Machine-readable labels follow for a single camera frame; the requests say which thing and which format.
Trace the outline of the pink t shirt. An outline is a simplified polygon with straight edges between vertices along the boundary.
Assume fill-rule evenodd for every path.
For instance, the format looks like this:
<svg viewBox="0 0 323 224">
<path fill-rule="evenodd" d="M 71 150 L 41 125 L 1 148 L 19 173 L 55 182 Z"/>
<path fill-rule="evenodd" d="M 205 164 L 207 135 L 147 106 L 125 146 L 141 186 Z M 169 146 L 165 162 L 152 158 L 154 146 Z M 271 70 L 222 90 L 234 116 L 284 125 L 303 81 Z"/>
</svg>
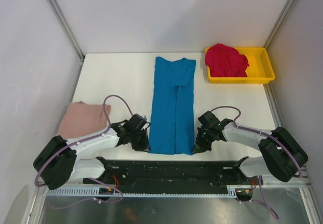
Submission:
<svg viewBox="0 0 323 224">
<path fill-rule="evenodd" d="M 86 104 L 82 101 L 70 103 L 60 122 L 57 135 L 63 139 L 86 136 L 107 127 L 103 105 Z"/>
</svg>

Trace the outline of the blue t shirt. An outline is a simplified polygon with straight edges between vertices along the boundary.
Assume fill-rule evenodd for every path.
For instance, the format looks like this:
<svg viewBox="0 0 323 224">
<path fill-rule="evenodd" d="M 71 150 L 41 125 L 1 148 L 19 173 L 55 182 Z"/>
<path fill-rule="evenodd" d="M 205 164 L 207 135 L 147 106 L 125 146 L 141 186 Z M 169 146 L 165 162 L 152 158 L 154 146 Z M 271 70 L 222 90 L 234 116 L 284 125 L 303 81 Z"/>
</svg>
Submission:
<svg viewBox="0 0 323 224">
<path fill-rule="evenodd" d="M 193 151 L 195 68 L 196 60 L 156 57 L 150 153 L 190 155 Z"/>
</svg>

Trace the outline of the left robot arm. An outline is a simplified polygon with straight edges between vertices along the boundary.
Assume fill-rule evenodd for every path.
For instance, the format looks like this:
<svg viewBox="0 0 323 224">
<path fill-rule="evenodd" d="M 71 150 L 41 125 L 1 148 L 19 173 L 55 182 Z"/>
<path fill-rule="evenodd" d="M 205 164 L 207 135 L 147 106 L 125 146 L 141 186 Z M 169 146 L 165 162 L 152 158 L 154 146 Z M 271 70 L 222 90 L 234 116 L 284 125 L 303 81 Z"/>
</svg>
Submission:
<svg viewBox="0 0 323 224">
<path fill-rule="evenodd" d="M 112 177 L 111 167 L 105 158 L 94 154 L 126 144 L 131 144 L 135 151 L 149 151 L 149 127 L 145 116 L 134 114 L 86 136 L 72 139 L 54 136 L 33 162 L 37 171 L 34 183 L 50 190 L 83 179 L 107 183 Z"/>
</svg>

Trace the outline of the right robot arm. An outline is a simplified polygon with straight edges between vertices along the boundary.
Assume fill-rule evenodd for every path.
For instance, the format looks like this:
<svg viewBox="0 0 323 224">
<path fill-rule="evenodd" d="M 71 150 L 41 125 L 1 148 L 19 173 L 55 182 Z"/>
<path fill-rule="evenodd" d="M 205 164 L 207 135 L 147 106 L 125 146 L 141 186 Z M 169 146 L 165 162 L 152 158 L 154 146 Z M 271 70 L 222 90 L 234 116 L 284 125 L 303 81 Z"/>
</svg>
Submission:
<svg viewBox="0 0 323 224">
<path fill-rule="evenodd" d="M 261 130 L 237 123 L 236 119 L 219 120 L 211 111 L 198 118 L 197 137 L 192 153 L 211 150 L 215 141 L 235 142 L 260 151 L 260 157 L 244 157 L 236 163 L 233 179 L 245 184 L 254 176 L 272 175 L 281 182 L 301 177 L 308 155 L 283 127 Z"/>
</svg>

